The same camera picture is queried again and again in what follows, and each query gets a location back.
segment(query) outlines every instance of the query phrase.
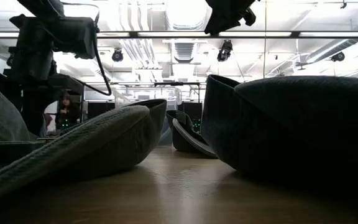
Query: spotlight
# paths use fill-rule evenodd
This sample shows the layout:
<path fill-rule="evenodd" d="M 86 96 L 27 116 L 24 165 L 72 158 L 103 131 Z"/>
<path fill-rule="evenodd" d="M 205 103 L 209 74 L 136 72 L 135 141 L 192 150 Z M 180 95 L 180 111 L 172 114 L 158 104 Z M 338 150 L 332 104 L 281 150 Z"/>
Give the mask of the spotlight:
<path fill-rule="evenodd" d="M 339 52 L 338 54 L 331 57 L 333 62 L 342 62 L 345 60 L 345 54 L 343 52 Z"/>
<path fill-rule="evenodd" d="M 231 40 L 224 40 L 222 47 L 219 49 L 218 62 L 224 62 L 229 59 L 232 50 L 233 45 L 231 44 Z"/>
<path fill-rule="evenodd" d="M 112 54 L 111 59 L 115 62 L 120 62 L 124 59 L 124 56 L 122 55 L 121 49 L 115 49 L 114 53 Z"/>

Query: wooden table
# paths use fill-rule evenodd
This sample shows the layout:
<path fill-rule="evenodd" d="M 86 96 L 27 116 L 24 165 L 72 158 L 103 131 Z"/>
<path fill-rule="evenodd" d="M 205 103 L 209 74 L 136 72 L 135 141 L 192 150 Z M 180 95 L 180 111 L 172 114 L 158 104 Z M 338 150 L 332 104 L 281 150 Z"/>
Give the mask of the wooden table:
<path fill-rule="evenodd" d="M 158 147 L 127 172 L 16 192 L 0 200 L 0 223 L 358 224 L 358 205 L 247 180 L 217 159 Z"/>

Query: hat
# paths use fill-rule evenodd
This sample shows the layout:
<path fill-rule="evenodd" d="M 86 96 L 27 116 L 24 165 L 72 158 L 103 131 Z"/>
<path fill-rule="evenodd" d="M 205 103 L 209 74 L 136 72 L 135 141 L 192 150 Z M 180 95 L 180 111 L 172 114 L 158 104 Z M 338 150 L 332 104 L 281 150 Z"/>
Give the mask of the hat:
<path fill-rule="evenodd" d="M 203 137 L 193 129 L 190 117 L 177 110 L 167 111 L 169 127 L 172 130 L 172 143 L 176 150 L 182 152 L 202 152 L 216 158 Z"/>
<path fill-rule="evenodd" d="M 86 180 L 128 169 L 157 145 L 167 102 L 108 111 L 45 143 L 0 93 L 0 197 L 37 179 Z"/>
<path fill-rule="evenodd" d="M 259 177 L 358 177 L 358 78 L 210 75 L 201 135 L 220 160 Z"/>

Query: person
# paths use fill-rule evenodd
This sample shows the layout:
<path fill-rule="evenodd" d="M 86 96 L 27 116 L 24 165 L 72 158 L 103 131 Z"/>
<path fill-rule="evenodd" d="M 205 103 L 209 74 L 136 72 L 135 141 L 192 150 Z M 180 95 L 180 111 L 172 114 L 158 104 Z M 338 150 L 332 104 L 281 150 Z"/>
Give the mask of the person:
<path fill-rule="evenodd" d="M 69 96 L 64 97 L 59 106 L 59 113 L 56 115 L 56 121 L 59 127 L 67 128 L 77 123 L 80 117 L 80 110 Z"/>

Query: desk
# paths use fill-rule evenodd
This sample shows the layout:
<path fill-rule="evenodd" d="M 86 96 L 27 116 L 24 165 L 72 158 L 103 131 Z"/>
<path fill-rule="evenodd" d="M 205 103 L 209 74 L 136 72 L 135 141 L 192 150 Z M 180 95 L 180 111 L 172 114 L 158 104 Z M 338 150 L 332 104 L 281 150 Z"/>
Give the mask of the desk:
<path fill-rule="evenodd" d="M 0 200 L 0 223 L 357 223 L 358 208 L 241 177 L 217 159 L 156 148 L 110 177 Z"/>

